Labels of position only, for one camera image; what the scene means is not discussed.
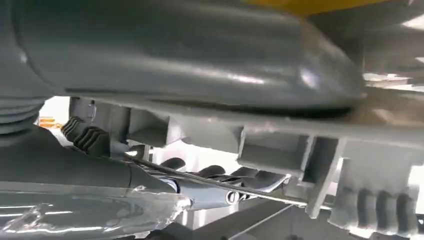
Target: gray cylindrical tube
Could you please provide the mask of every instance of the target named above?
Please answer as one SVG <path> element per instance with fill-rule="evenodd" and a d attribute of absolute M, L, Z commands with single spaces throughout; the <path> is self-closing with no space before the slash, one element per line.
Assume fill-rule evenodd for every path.
<path fill-rule="evenodd" d="M 362 76 L 341 50 L 269 8 L 227 0 L 11 4 L 22 66 L 56 94 L 283 110 L 345 108 L 363 97 Z"/>

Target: metal rod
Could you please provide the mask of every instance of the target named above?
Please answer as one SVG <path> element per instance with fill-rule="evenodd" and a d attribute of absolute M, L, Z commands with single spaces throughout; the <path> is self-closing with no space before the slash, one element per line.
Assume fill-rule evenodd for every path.
<path fill-rule="evenodd" d="M 241 193 L 241 194 L 247 194 L 247 195 L 255 196 L 255 197 L 258 197 L 258 198 L 262 198 L 262 199 L 268 199 L 268 200 L 283 202 L 283 203 L 286 203 L 286 204 L 293 204 L 293 205 L 297 205 L 297 206 L 306 206 L 308 204 L 305 200 L 303 200 L 301 198 L 289 197 L 289 196 L 276 197 L 276 196 L 273 196 L 273 195 L 271 195 L 270 193 L 267 193 L 267 192 L 258 191 L 258 190 L 254 190 L 254 189 L 250 189 L 250 188 L 246 188 L 246 187 L 234 186 L 234 185 L 230 185 L 230 184 L 227 184 L 227 183 L 222 183 L 222 182 L 218 182 L 218 181 L 215 181 L 215 180 L 199 177 L 199 176 L 189 174 L 189 173 L 186 173 L 186 172 L 180 172 L 180 171 L 174 170 L 172 168 L 160 166 L 160 165 L 157 165 L 155 163 L 152 163 L 152 162 L 149 162 L 149 161 L 146 161 L 146 160 L 143 160 L 143 159 L 134 159 L 132 157 L 130 157 L 130 159 L 133 160 L 133 162 L 139 167 L 142 167 L 141 165 L 144 165 L 144 166 L 149 167 L 151 169 L 169 174 L 172 177 L 183 178 L 183 179 L 186 179 L 186 180 L 193 181 L 195 183 L 214 186 L 214 187 L 218 187 L 218 188 L 221 188 L 221 189 L 226 189 L 226 190 L 238 192 L 238 193 Z M 329 209 L 329 206 L 324 205 L 322 208 L 323 209 Z"/>

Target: orange object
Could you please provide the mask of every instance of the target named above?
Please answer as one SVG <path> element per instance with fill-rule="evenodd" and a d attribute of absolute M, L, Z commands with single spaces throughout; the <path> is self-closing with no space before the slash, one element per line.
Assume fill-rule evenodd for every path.
<path fill-rule="evenodd" d="M 51 116 L 42 116 L 39 118 L 40 123 L 54 123 L 56 120 Z"/>
<path fill-rule="evenodd" d="M 298 16 L 350 9 L 387 0 L 247 0 L 249 3 L 286 10 Z"/>
<path fill-rule="evenodd" d="M 48 128 L 55 127 L 56 124 L 54 122 L 53 123 L 52 122 L 40 122 L 39 126 L 48 129 Z"/>

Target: transparent plastic wrap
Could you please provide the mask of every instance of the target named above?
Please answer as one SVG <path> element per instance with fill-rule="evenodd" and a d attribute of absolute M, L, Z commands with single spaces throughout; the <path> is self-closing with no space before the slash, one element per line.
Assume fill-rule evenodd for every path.
<path fill-rule="evenodd" d="M 172 223 L 192 201 L 135 189 L 0 182 L 0 239 L 146 237 Z"/>

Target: yellow panel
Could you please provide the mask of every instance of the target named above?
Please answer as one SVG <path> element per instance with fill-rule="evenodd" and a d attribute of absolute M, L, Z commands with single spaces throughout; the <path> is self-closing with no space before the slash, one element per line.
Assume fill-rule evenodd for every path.
<path fill-rule="evenodd" d="M 299 16 L 349 9 L 387 0 L 247 0 L 252 4 L 281 8 Z"/>

